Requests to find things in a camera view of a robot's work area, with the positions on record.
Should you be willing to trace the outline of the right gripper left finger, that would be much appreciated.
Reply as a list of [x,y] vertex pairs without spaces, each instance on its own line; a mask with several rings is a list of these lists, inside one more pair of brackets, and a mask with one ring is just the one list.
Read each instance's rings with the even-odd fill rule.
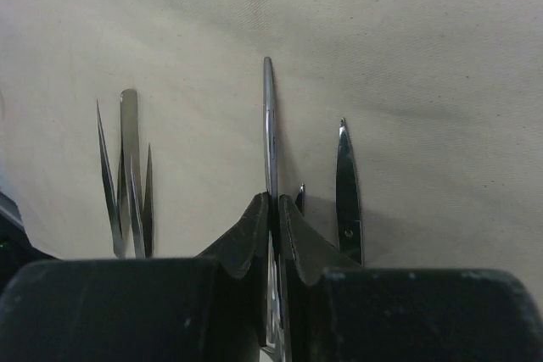
[[47,260],[1,297],[4,361],[256,361],[269,198],[190,258]]

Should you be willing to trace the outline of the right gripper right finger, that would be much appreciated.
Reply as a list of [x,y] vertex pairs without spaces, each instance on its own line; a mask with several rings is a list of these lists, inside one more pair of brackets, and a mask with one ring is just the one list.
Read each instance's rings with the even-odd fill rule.
[[542,319],[502,270],[373,269],[279,204],[293,361],[539,361]]

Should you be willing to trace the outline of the steel clamp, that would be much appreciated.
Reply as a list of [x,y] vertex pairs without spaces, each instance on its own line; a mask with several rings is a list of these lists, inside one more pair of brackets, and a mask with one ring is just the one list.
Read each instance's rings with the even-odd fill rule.
[[276,144],[276,103],[272,59],[263,61],[263,129],[266,190],[269,198],[267,322],[264,351],[273,361],[286,361],[281,294],[280,228],[278,220],[278,162]]

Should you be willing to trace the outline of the steel forceps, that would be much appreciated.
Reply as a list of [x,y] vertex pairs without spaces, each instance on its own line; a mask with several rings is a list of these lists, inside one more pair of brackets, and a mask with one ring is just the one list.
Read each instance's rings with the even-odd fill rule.
[[339,123],[335,184],[339,251],[359,265],[364,265],[359,185],[345,118],[342,118]]

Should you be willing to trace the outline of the steel tweezers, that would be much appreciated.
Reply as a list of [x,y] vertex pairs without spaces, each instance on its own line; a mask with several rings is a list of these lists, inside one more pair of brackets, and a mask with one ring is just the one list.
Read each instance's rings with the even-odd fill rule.
[[[126,256],[126,239],[125,232],[121,231],[120,224],[120,205],[119,192],[120,192],[120,154],[117,170],[117,177],[113,177],[112,169],[109,163],[109,157],[106,147],[104,128],[101,118],[101,113],[97,112],[97,124],[98,124],[98,143],[99,143],[99,155],[101,164],[102,182],[104,186],[104,196],[106,207],[108,211],[110,229],[112,234],[113,251],[114,255],[123,259]],[[142,221],[144,230],[145,241],[145,257],[151,258],[154,255],[154,185],[153,185],[153,161],[152,153],[148,152],[146,163],[146,174],[141,176],[142,183]]]
[[138,98],[135,89],[120,95],[120,224],[122,232],[132,232],[135,256],[145,257],[142,221],[142,183],[138,125]]

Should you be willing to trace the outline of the steel scissors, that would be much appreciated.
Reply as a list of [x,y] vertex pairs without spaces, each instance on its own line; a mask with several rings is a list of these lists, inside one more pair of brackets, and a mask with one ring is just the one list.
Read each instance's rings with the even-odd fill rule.
[[299,187],[298,193],[295,198],[295,205],[302,216],[305,215],[305,183],[302,183]]

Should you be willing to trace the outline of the beige cloth wrap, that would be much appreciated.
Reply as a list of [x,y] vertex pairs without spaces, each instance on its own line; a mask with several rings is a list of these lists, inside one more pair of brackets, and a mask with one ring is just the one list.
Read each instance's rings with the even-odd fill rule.
[[31,241],[113,254],[98,153],[139,94],[156,252],[197,253],[265,187],[262,62],[280,186],[331,237],[339,118],[371,266],[542,274],[542,0],[1,0],[3,157]]

